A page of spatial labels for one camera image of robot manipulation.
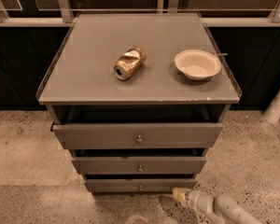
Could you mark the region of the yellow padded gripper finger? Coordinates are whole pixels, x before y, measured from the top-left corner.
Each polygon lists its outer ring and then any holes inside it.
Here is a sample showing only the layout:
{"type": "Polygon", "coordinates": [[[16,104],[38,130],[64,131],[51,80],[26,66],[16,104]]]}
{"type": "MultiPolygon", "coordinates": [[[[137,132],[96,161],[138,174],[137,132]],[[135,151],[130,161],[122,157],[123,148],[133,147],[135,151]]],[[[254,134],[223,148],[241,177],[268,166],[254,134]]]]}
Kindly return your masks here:
{"type": "Polygon", "coordinates": [[[173,188],[173,198],[181,204],[187,202],[187,195],[191,192],[191,189],[185,188],[173,188]]]}

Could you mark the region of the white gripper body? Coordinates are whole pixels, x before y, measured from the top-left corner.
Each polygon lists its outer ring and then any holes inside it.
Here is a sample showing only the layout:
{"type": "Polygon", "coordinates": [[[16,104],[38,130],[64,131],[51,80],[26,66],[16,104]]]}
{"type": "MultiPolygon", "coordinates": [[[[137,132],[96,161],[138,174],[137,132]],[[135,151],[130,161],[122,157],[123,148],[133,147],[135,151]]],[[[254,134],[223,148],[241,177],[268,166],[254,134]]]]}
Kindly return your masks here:
{"type": "Polygon", "coordinates": [[[213,197],[193,190],[186,194],[186,204],[205,214],[212,224],[262,224],[225,194],[213,197]]]}

